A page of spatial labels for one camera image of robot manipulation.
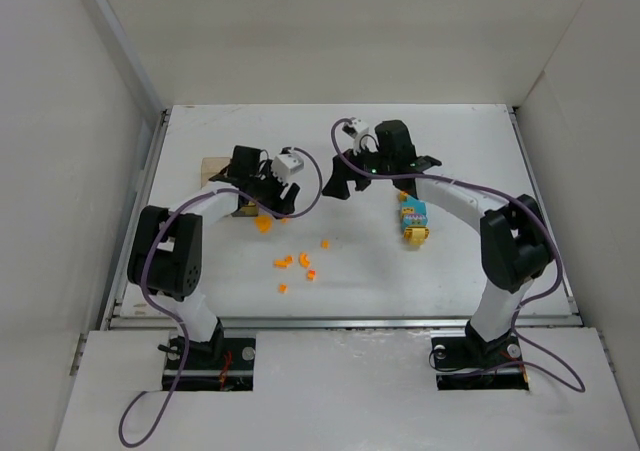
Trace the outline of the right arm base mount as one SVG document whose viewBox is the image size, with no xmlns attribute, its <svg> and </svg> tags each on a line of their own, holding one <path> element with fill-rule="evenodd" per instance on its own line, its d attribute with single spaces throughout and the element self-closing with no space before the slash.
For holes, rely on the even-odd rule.
<svg viewBox="0 0 640 451">
<path fill-rule="evenodd" d="M 433 336 L 431 345 L 429 364 L 439 391 L 529 390 L 515 337 L 483 356 L 474 354 L 463 336 Z"/>
</svg>

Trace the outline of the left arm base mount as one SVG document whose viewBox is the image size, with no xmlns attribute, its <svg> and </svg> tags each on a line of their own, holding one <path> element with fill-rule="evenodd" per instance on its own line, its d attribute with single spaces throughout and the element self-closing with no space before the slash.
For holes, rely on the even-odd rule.
<svg viewBox="0 0 640 451">
<path fill-rule="evenodd" d="M 254 337 L 227 337 L 219 355 L 190 347 L 176 391 L 185 392 L 245 392 L 252 391 L 256 358 Z M 184 342 L 181 336 L 171 337 L 157 349 L 165 355 L 161 386 L 169 391 L 182 358 Z"/>
</svg>

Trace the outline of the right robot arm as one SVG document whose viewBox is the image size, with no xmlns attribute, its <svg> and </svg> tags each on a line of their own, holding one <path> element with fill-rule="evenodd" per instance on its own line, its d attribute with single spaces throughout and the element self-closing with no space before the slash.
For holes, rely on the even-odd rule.
<svg viewBox="0 0 640 451">
<path fill-rule="evenodd" d="M 351 191 L 389 180 L 396 189 L 443 209 L 478 233 L 486 285 L 465 335 L 472 353 L 494 351 L 511 334 L 513 316 L 530 283 L 558 258 L 537 201 L 432 173 L 441 161 L 417 153 L 401 120 L 369 127 L 355 118 L 342 118 L 333 124 L 330 136 L 335 138 L 339 131 L 352 145 L 333 157 L 323 196 L 346 200 Z"/>
</svg>

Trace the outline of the orange half-round lego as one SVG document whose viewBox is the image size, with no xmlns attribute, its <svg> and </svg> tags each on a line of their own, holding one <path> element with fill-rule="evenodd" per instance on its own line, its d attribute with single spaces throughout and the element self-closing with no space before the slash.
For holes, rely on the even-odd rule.
<svg viewBox="0 0 640 451">
<path fill-rule="evenodd" d="M 267 233 L 273 226 L 273 218 L 270 215 L 259 215 L 254 218 L 254 224 L 260 233 Z"/>
</svg>

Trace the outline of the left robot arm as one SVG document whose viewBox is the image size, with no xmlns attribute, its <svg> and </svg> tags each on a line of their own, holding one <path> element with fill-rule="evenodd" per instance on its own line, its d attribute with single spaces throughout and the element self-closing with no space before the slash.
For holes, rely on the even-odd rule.
<svg viewBox="0 0 640 451">
<path fill-rule="evenodd" d="M 140 213 L 127 277 L 152 309 L 176 323 L 179 355 L 214 354 L 224 340 L 220 320 L 199 289 L 205 228 L 249 203 L 278 217 L 295 211 L 300 187 L 289 180 L 304 168 L 303 158 L 291 148 L 266 160 L 261 155 L 257 148 L 236 146 L 201 190 L 175 206 L 148 205 Z"/>
</svg>

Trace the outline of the yellow long lego plate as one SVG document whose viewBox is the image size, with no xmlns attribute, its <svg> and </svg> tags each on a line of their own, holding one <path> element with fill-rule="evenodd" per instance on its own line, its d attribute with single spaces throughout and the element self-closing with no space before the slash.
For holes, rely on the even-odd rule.
<svg viewBox="0 0 640 451">
<path fill-rule="evenodd" d="M 246 201 L 240 211 L 246 216 L 256 216 L 258 214 L 258 208 L 252 201 Z"/>
</svg>

